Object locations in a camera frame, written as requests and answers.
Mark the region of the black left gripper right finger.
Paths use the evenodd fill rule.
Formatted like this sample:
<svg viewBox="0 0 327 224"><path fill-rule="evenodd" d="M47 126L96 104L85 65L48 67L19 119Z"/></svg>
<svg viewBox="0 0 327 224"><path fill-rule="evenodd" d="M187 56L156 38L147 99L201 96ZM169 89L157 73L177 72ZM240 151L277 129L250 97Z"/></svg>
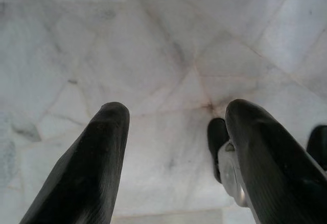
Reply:
<svg viewBox="0 0 327 224"><path fill-rule="evenodd" d="M231 101L225 121L257 223L326 223L326 173L265 109Z"/></svg>

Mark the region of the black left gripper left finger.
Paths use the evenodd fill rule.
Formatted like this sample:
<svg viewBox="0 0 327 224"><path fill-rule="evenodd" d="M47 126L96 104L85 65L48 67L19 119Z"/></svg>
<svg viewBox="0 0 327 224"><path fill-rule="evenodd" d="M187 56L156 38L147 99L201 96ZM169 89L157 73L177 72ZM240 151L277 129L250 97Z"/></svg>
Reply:
<svg viewBox="0 0 327 224"><path fill-rule="evenodd" d="M129 123L125 105L102 105L59 158L21 223L110 223Z"/></svg>

